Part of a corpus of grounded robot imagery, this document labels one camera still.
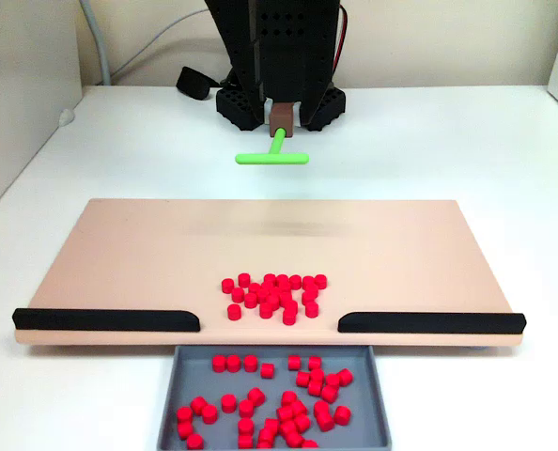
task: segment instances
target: plastic tray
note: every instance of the plastic tray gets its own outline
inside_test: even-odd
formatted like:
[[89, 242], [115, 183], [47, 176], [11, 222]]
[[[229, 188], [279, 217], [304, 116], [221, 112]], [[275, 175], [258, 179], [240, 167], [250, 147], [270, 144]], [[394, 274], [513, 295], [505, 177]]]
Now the plastic tray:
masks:
[[[237, 354], [241, 359], [248, 354], [258, 357], [258, 365], [272, 363], [275, 365], [274, 379], [262, 379], [259, 370], [248, 373], [241, 369], [237, 373], [215, 373], [211, 368], [211, 359], [216, 354]], [[308, 365], [307, 357], [317, 355], [323, 359], [325, 373], [337, 372], [348, 368], [354, 376], [354, 382], [340, 389], [339, 398], [332, 405], [345, 405], [352, 411], [349, 425], [321, 432], [314, 420], [312, 408], [319, 400], [309, 396], [306, 389], [296, 386], [297, 371], [287, 370], [287, 357], [298, 354], [302, 357], [302, 366]], [[367, 346], [179, 346], [175, 352], [173, 371], [164, 406], [163, 423], [160, 430], [158, 449], [160, 451], [187, 449], [186, 443], [177, 434], [177, 409], [189, 403], [197, 396], [204, 397], [219, 409], [219, 420], [214, 425], [205, 425], [201, 418], [195, 417], [195, 432], [204, 438], [204, 449], [232, 450], [238, 449], [237, 412], [223, 413], [221, 397], [232, 393], [238, 401], [245, 399], [250, 389], [259, 387], [266, 395], [266, 402], [256, 408], [253, 420], [257, 434], [266, 418], [276, 418], [275, 411], [281, 405], [281, 395], [285, 390], [293, 390], [308, 407], [312, 427], [304, 434], [305, 439], [314, 440], [319, 448], [340, 450], [374, 450], [384, 451], [391, 448], [380, 383], [375, 368], [375, 358], [371, 347]], [[277, 437], [274, 446], [287, 448], [285, 441]]]

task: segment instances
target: green handle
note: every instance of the green handle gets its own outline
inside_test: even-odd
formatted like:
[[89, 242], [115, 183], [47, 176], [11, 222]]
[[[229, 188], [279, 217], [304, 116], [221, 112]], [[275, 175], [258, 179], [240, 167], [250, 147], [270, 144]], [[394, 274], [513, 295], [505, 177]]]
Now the green handle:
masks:
[[277, 129], [269, 153], [240, 153], [236, 155], [235, 161], [237, 164], [307, 164], [307, 153], [281, 153], [285, 139], [286, 130]]

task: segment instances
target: pink board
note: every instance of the pink board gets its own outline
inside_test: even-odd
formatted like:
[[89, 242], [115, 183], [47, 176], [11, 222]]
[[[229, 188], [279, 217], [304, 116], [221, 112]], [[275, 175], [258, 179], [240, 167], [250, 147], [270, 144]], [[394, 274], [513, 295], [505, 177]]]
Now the pink board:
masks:
[[[230, 321], [221, 280], [324, 273], [315, 319]], [[349, 312], [512, 314], [454, 201], [91, 200], [30, 309], [186, 310], [197, 333], [18, 328], [30, 344], [517, 345], [518, 333], [340, 333]]]

